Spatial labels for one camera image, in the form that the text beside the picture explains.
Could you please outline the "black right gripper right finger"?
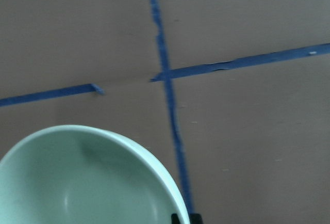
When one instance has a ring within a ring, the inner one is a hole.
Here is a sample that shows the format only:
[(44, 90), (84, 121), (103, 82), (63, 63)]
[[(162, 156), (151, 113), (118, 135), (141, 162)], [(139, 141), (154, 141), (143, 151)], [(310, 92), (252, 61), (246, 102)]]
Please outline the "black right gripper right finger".
[(201, 214), (190, 213), (190, 223), (191, 224), (203, 224), (203, 219)]

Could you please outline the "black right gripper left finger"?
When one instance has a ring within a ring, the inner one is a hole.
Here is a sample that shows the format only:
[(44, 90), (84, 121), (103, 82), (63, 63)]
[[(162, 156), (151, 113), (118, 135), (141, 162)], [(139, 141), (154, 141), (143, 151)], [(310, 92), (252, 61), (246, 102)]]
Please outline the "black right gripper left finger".
[(177, 214), (171, 215), (171, 224), (180, 224), (180, 220)]

